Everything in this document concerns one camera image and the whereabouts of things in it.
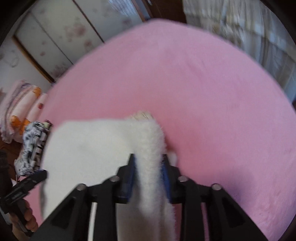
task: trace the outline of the white cloth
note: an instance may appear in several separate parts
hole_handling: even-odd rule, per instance
[[[46,218],[79,183],[100,184],[136,156],[137,180],[129,204],[117,205],[118,240],[174,241],[174,209],[168,203],[160,163],[164,134],[154,120],[68,122],[49,137],[42,168]]]
[[[293,101],[296,45],[260,0],[184,0],[187,23],[218,34],[262,65]]]

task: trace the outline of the white wall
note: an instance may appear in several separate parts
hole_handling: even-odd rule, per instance
[[[14,81],[21,79],[37,85],[43,92],[47,92],[51,87],[50,82],[26,59],[11,39],[23,16],[12,27],[0,46],[0,56],[3,57],[2,59],[0,57],[0,88],[3,88],[4,93],[7,93]],[[17,65],[11,67],[6,62],[14,62]]]

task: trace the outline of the fuzzy white fabric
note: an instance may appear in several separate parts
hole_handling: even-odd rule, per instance
[[[137,178],[131,202],[117,205],[118,240],[176,240],[174,209],[160,180],[164,134],[154,120],[68,122],[55,130],[43,156],[42,168],[49,173],[44,218],[77,184],[91,186],[115,175],[130,153],[136,156]]]

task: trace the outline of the silver rivet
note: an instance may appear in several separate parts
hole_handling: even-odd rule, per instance
[[[219,184],[213,184],[213,185],[212,185],[212,189],[215,190],[215,191],[219,191],[219,190],[222,189],[222,187],[221,187],[221,185],[219,185]]]
[[[116,183],[120,180],[119,176],[113,176],[110,178],[110,181],[113,182],[113,183]]]
[[[85,188],[86,188],[86,185],[83,184],[83,183],[79,184],[79,185],[76,187],[76,189],[77,189],[78,191],[82,191],[82,190],[84,190]]]
[[[187,182],[188,181],[188,177],[186,176],[180,176],[178,177],[179,182],[183,183],[183,182]]]

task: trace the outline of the bed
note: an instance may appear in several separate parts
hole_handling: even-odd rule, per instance
[[[218,37],[152,20],[85,56],[48,94],[39,120],[54,128],[151,112],[182,174],[220,183],[268,240],[296,214],[295,111],[259,65]],[[28,200],[42,222],[38,188]]]

